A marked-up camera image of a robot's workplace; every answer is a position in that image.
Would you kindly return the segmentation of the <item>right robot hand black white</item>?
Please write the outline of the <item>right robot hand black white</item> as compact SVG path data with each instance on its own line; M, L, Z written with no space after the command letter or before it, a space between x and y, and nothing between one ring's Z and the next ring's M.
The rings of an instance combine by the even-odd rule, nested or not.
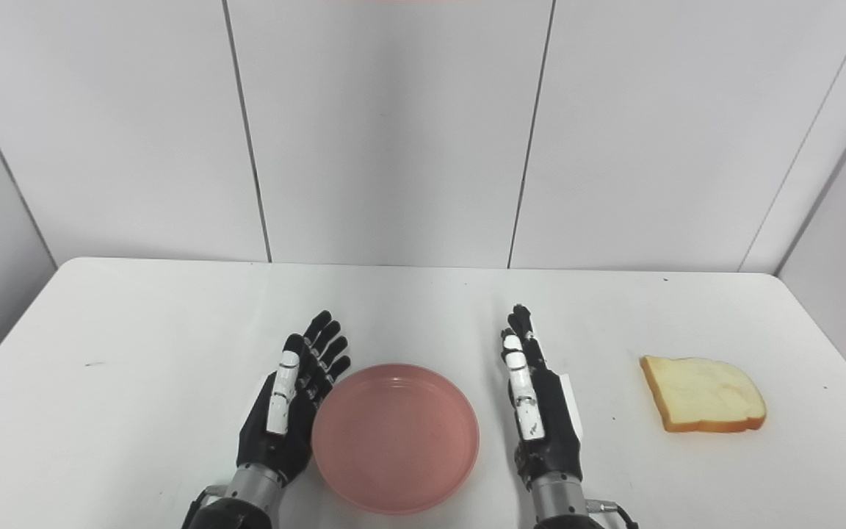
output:
M549 473L583 479L582 429L573 390L548 366L526 306L513 306L501 341L508 400L519 435L514 462L521 482L531 488Z

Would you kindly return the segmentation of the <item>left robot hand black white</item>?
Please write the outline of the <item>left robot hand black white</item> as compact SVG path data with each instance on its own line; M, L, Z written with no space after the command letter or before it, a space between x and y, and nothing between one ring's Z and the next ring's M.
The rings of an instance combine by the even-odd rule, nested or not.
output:
M348 339L327 309L303 334L286 338L278 368L266 378L239 432L238 467L268 469L285 488L308 466L319 407L350 368Z

